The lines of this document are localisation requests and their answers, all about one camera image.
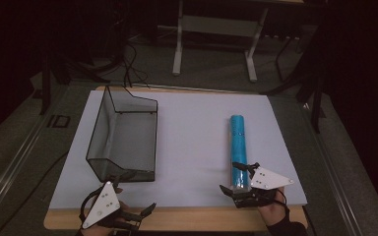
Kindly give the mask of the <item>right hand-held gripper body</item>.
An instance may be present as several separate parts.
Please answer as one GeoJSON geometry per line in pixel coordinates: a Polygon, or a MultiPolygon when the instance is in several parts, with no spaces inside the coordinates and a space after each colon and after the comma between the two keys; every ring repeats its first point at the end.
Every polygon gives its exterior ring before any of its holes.
{"type": "Polygon", "coordinates": [[[240,199],[233,201],[237,208],[264,207],[275,202],[278,188],[293,183],[293,180],[260,166],[255,170],[254,177],[250,179],[250,190],[242,193],[240,199]]]}

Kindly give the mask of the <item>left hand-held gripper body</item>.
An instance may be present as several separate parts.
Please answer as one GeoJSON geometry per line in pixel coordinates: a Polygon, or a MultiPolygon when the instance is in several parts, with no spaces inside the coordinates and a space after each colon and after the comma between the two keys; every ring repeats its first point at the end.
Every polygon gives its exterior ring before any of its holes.
{"type": "Polygon", "coordinates": [[[95,225],[128,231],[139,229],[138,216],[123,210],[116,190],[112,182],[106,182],[95,191],[96,198],[89,212],[81,211],[82,229],[92,229],[95,225]]]}

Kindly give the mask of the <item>blue roll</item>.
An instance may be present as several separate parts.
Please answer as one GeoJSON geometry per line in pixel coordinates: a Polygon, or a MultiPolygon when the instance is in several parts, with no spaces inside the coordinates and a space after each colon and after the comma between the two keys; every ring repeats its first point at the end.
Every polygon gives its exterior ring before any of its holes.
{"type": "MultiPolygon", "coordinates": [[[[230,158],[231,162],[241,164],[247,163],[244,117],[242,115],[232,115],[230,117],[230,158]]],[[[248,174],[235,166],[231,169],[231,185],[236,190],[248,188],[248,174]]]]}

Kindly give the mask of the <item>clear plastic bin black rim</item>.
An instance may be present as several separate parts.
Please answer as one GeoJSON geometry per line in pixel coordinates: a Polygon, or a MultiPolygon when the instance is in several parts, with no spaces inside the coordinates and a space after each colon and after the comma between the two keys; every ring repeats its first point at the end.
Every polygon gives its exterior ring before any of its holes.
{"type": "Polygon", "coordinates": [[[124,182],[156,179],[158,102],[126,88],[104,89],[86,161],[100,182],[135,171],[124,182]]]}

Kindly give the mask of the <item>person's left hand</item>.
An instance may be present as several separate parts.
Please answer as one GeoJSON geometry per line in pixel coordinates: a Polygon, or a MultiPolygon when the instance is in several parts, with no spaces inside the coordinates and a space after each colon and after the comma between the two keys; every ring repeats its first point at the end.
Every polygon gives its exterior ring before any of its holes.
{"type": "Polygon", "coordinates": [[[120,217],[118,212],[112,212],[88,228],[81,227],[75,236],[113,236],[119,226],[126,222],[127,220],[120,217]]]}

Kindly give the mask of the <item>person's right hand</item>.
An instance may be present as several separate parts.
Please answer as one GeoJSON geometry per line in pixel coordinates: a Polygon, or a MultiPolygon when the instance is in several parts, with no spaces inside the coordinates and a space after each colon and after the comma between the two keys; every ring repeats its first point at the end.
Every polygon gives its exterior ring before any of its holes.
{"type": "Polygon", "coordinates": [[[259,206],[258,211],[267,226],[288,222],[289,217],[288,209],[285,205],[284,188],[277,189],[274,203],[267,206],[259,206]]]}

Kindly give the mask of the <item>wooden table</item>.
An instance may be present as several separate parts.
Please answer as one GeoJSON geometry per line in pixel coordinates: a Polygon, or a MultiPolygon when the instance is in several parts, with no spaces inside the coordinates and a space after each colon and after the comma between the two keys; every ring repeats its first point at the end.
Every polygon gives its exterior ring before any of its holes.
{"type": "MultiPolygon", "coordinates": [[[[190,92],[161,91],[158,89],[135,88],[133,94],[147,97],[148,92],[190,92]]],[[[291,205],[290,217],[294,221],[305,222],[303,206],[291,205]]],[[[130,206],[138,211],[143,207],[130,206]]],[[[153,214],[146,218],[141,228],[144,231],[262,231],[263,220],[256,208],[238,209],[229,206],[157,206],[153,214]]]]}

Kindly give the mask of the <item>white table mat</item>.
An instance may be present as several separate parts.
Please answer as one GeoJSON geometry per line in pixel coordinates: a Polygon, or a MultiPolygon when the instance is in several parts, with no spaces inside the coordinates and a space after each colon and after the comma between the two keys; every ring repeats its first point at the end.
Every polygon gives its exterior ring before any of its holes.
{"type": "Polygon", "coordinates": [[[307,199],[268,98],[234,93],[148,92],[158,103],[155,181],[123,184],[120,198],[132,207],[226,207],[230,183],[230,128],[244,118],[247,160],[292,180],[291,205],[307,199]]]}

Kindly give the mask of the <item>black tripod stand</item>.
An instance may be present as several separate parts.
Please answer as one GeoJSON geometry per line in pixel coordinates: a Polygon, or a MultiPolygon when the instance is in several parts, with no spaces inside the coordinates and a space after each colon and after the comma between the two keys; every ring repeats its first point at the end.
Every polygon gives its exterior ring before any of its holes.
{"type": "Polygon", "coordinates": [[[314,131],[319,134],[319,117],[321,115],[321,99],[324,76],[322,75],[321,64],[316,62],[314,59],[310,59],[310,52],[308,50],[312,44],[317,28],[318,27],[316,25],[302,25],[299,27],[300,38],[298,47],[302,51],[302,56],[300,57],[298,63],[293,71],[284,79],[279,64],[279,58],[290,44],[290,38],[280,50],[275,60],[276,71],[282,84],[278,87],[271,88],[270,90],[260,91],[260,94],[276,95],[284,90],[300,85],[300,89],[298,90],[295,98],[298,102],[303,104],[307,104],[309,99],[312,99],[310,123],[314,131]]]}

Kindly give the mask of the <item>black stand leg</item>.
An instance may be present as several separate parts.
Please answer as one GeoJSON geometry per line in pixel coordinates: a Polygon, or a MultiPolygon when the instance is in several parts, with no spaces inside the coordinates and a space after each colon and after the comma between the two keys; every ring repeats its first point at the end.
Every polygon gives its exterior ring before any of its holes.
{"type": "Polygon", "coordinates": [[[46,113],[51,103],[51,81],[50,81],[50,64],[48,55],[42,55],[42,80],[41,80],[41,111],[40,114],[46,113]]]}

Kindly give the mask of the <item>aluminium floor rail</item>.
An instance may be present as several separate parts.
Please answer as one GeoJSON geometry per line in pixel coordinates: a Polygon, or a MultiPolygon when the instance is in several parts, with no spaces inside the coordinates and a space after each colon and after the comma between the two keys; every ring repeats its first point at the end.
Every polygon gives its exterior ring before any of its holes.
{"type": "Polygon", "coordinates": [[[20,145],[20,148],[17,150],[15,156],[11,159],[6,169],[0,175],[0,204],[30,155],[41,133],[41,130],[46,126],[50,118],[51,115],[49,113],[39,115],[37,117],[37,120],[33,124],[25,140],[20,145]]]}
{"type": "Polygon", "coordinates": [[[333,165],[328,150],[319,134],[316,133],[311,124],[308,125],[317,148],[322,155],[323,166],[326,172],[328,185],[330,186],[337,209],[339,210],[349,236],[363,236],[361,228],[356,220],[355,214],[349,204],[345,190],[333,165]]]}

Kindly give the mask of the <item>black rectangular floor frame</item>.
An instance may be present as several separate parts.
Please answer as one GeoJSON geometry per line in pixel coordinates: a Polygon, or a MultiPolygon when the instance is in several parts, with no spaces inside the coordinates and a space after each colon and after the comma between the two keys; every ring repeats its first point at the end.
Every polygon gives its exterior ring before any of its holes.
{"type": "Polygon", "coordinates": [[[52,115],[47,123],[48,128],[67,128],[71,117],[65,115],[52,115]]]}

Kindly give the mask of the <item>white metal desk frame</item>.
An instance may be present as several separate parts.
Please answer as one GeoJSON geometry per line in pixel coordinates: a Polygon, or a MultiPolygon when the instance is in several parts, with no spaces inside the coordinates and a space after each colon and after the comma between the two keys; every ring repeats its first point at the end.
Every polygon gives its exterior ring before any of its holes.
{"type": "Polygon", "coordinates": [[[251,46],[244,51],[245,64],[247,67],[248,77],[251,83],[258,81],[253,56],[258,44],[261,32],[269,13],[268,8],[264,8],[259,14],[258,21],[243,21],[220,19],[211,17],[201,17],[185,15],[183,12],[184,0],[178,2],[177,18],[177,40],[174,52],[172,74],[179,76],[181,73],[181,63],[183,54],[182,36],[185,31],[224,34],[231,36],[244,36],[252,39],[251,46]]]}

